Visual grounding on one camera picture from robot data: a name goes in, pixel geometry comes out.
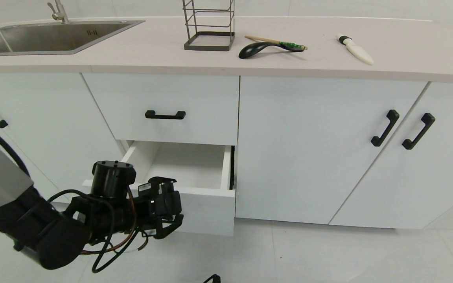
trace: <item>black ladle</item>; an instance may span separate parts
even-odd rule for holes
[[[255,54],[258,54],[261,50],[264,50],[268,46],[277,46],[280,48],[283,48],[285,50],[288,50],[289,52],[302,52],[303,49],[301,48],[295,48],[295,47],[290,47],[281,43],[271,43],[271,42],[254,42],[251,44],[246,45],[246,47],[242,48],[241,52],[239,52],[239,58],[240,59],[247,59]]]

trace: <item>sink basin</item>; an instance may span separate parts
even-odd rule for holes
[[[71,22],[0,28],[0,56],[75,54],[144,21]]]

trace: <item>closed drawer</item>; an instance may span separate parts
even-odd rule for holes
[[[135,142],[122,162],[136,170],[131,185],[134,196],[137,187],[151,177],[176,179],[180,192],[184,220],[178,231],[234,234],[235,191],[230,189],[233,174],[232,147],[188,143]],[[85,180],[82,191],[90,193],[92,180]]]
[[[83,74],[118,140],[236,145],[239,77]],[[154,111],[156,117],[146,117]],[[171,118],[182,111],[182,119]]]

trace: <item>tile floor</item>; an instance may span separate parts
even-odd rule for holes
[[[453,283],[453,230],[444,229],[237,219],[233,237],[173,233],[151,239],[146,249],[129,248],[99,274],[90,271],[92,256],[46,271],[11,246],[0,234],[0,283],[202,283],[213,273],[223,283]]]

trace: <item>white countertop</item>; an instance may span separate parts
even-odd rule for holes
[[[184,18],[146,22],[74,55],[0,56],[0,72],[123,72],[141,74],[256,75],[404,79],[453,83],[453,29],[428,21],[383,18],[236,18],[229,52],[185,51]],[[221,18],[203,19],[207,23]],[[346,34],[375,60],[369,66],[336,40]],[[254,35],[303,44],[280,53],[269,47],[243,60],[239,51]]]

